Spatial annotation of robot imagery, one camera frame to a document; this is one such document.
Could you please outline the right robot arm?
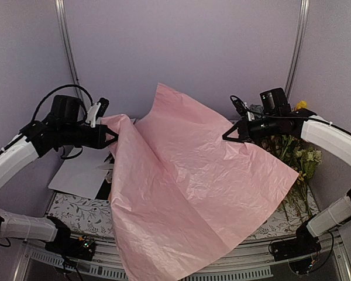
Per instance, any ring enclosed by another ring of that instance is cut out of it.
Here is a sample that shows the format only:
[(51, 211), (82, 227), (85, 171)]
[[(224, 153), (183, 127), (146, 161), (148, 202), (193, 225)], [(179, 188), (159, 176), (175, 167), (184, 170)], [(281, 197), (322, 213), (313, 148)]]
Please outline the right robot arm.
[(223, 134), (226, 141), (254, 143), (298, 172), (295, 191), (309, 193), (320, 211), (305, 219), (291, 242), (303, 255), (327, 231), (351, 230), (351, 133), (306, 108), (292, 107), (282, 88), (260, 94), (259, 108), (231, 95), (239, 120)]

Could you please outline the pink wrapping paper sheet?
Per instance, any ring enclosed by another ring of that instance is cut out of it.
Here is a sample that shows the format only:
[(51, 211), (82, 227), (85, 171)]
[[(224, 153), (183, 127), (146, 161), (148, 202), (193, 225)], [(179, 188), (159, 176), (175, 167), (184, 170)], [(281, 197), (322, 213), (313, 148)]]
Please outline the pink wrapping paper sheet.
[(109, 195), (129, 280), (180, 280), (231, 252), (277, 209), (298, 174), (252, 143), (222, 139), (232, 124), (164, 84), (133, 123), (102, 120), (119, 138)]

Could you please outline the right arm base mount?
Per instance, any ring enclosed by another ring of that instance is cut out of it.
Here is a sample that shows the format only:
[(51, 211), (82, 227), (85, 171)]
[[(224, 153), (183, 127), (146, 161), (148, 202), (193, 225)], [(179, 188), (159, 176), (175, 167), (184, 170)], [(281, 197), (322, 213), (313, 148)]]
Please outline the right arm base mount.
[(298, 258), (304, 255), (317, 253), (321, 250), (321, 244), (317, 237), (311, 234), (300, 233), (293, 239), (280, 239), (271, 242), (269, 252), (275, 261), (283, 261), (292, 258)]

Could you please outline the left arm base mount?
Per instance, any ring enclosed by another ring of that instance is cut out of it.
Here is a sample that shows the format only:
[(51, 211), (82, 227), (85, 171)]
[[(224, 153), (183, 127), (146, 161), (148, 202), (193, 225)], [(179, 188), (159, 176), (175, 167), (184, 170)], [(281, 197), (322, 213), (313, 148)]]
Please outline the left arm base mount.
[(79, 238), (56, 238), (52, 242), (46, 242), (44, 248), (46, 251), (68, 258), (92, 261), (96, 250), (96, 243), (94, 239), (84, 235)]

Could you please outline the yellow flower stem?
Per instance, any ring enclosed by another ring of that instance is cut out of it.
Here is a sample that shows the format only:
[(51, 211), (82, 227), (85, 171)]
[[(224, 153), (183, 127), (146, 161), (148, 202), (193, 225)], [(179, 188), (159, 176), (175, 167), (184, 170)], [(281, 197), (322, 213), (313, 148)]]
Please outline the yellow flower stem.
[(295, 107), (294, 107), (294, 111), (299, 111), (301, 109), (307, 109), (308, 108), (308, 104), (305, 100), (301, 100), (300, 102), (296, 103)]

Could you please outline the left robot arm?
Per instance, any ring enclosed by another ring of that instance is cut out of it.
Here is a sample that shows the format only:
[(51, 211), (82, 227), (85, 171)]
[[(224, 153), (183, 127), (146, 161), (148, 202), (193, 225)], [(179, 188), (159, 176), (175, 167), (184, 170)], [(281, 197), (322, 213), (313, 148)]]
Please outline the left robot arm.
[[(98, 123), (109, 101), (100, 98), (86, 108), (79, 98), (56, 95), (44, 120), (32, 120), (0, 150), (0, 189), (18, 172), (52, 149), (66, 146), (103, 149), (118, 134)], [(70, 229), (53, 217), (35, 218), (0, 209), (0, 238), (38, 239), (52, 242), (63, 254), (75, 249)]]

